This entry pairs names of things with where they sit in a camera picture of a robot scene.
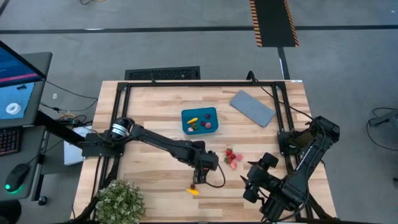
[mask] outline black and yellow hazard tape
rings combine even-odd
[[[298,47],[287,0],[249,0],[258,47]]]

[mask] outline computer monitor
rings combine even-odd
[[[37,82],[45,75],[0,41],[0,87]]]

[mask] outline desk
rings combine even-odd
[[[93,128],[99,132],[109,128],[117,83],[108,81],[102,84],[93,123]],[[303,83],[286,81],[286,87],[290,105],[309,113]],[[265,89],[271,92],[271,88],[265,87]],[[244,184],[239,175],[246,176],[250,165],[242,161],[238,163],[236,170],[231,170],[229,165],[223,162],[223,153],[227,147],[232,147],[235,153],[243,155],[244,161],[257,161],[265,152],[269,152],[279,158],[277,167],[271,169],[270,173],[281,178],[286,175],[286,169],[277,143],[279,127],[276,117],[268,127],[261,128],[231,107],[229,101],[239,90],[246,91],[271,109],[275,109],[273,99],[258,86],[131,89],[128,117],[168,138],[205,141],[206,149],[215,151],[219,156],[220,165],[226,176],[226,185],[222,189],[214,189],[204,184],[197,185],[200,194],[193,196],[185,191],[192,182],[191,167],[178,162],[160,149],[141,142],[130,142],[126,145],[120,160],[118,178],[134,181],[141,187],[146,203],[146,217],[143,218],[143,222],[258,222],[261,219],[262,214],[258,212],[260,202],[252,204],[242,198]],[[185,135],[181,130],[181,111],[209,106],[217,109],[220,123],[218,130],[212,134]],[[282,115],[285,116],[283,105],[281,107]],[[305,123],[308,118],[294,111],[292,115],[297,129],[306,128]],[[74,203],[76,214],[80,214],[90,201],[97,159],[88,158],[83,163]],[[207,181],[220,185],[222,183],[220,171],[209,172]],[[309,186],[318,203],[327,213],[335,216],[322,165],[316,168]]]

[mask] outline monitor screen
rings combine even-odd
[[[34,69],[25,64],[26,61],[19,60],[18,56],[14,56],[9,50],[3,46],[0,47],[0,86],[19,85],[41,79]]]

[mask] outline computer mouse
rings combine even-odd
[[[19,187],[24,183],[25,177],[29,172],[29,165],[18,164],[13,168],[13,170],[8,174],[6,179],[6,190],[8,192],[14,192],[19,189]]]

